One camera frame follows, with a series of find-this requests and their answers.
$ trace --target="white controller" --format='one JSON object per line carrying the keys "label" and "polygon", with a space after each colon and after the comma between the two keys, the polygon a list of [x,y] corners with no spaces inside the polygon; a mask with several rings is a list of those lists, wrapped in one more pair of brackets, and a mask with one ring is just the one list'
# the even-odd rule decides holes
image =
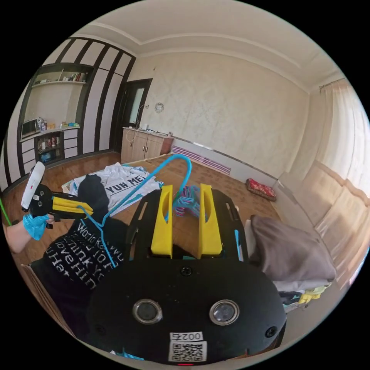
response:
{"label": "white controller", "polygon": [[24,189],[22,201],[20,203],[22,206],[22,211],[28,211],[31,200],[34,198],[35,191],[42,180],[44,172],[45,166],[43,163],[37,162],[27,182],[26,188]]}

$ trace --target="microwave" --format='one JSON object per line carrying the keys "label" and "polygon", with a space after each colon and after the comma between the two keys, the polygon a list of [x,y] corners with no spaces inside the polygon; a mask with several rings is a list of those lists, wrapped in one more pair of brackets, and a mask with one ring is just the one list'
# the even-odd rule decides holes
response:
{"label": "microwave", "polygon": [[37,117],[35,119],[23,122],[20,134],[21,139],[40,133],[43,126],[44,120],[41,117]]}

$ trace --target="cabinet door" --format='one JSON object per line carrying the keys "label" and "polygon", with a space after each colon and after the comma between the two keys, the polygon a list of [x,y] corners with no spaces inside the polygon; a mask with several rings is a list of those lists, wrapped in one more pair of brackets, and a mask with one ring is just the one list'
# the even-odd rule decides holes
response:
{"label": "cabinet door", "polygon": [[134,139],[134,143],[132,145],[132,158],[131,162],[141,161],[145,157],[145,149],[146,149],[146,137],[137,136]]}
{"label": "cabinet door", "polygon": [[155,136],[150,136],[145,148],[145,159],[154,158],[161,155],[163,139]]}
{"label": "cabinet door", "polygon": [[134,132],[131,130],[123,130],[121,163],[129,163],[132,158]]}

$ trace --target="black t-shirt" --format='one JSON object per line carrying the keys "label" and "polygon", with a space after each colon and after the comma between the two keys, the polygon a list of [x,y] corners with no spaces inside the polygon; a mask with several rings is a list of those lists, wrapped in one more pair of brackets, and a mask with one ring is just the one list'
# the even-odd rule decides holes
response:
{"label": "black t-shirt", "polygon": [[[108,218],[103,231],[113,262],[121,264],[127,225]],[[76,220],[67,234],[50,244],[43,258],[31,263],[31,268],[76,337],[110,351],[95,343],[86,321],[94,288],[113,269],[95,225],[90,220]]]}
{"label": "black t-shirt", "polygon": [[[104,241],[116,266],[123,262],[126,229],[126,224],[111,218],[103,228]],[[67,234],[50,244],[44,259],[60,275],[89,290],[113,269],[101,233],[88,219],[75,221]]]}

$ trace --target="label sticker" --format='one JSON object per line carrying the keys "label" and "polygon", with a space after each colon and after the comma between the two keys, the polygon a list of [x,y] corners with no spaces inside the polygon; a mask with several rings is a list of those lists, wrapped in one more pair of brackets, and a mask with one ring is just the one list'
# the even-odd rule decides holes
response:
{"label": "label sticker", "polygon": [[192,331],[190,333],[170,333],[170,340],[176,342],[197,342],[203,340],[201,331]]}
{"label": "label sticker", "polygon": [[169,362],[202,362],[207,360],[207,342],[170,342]]}

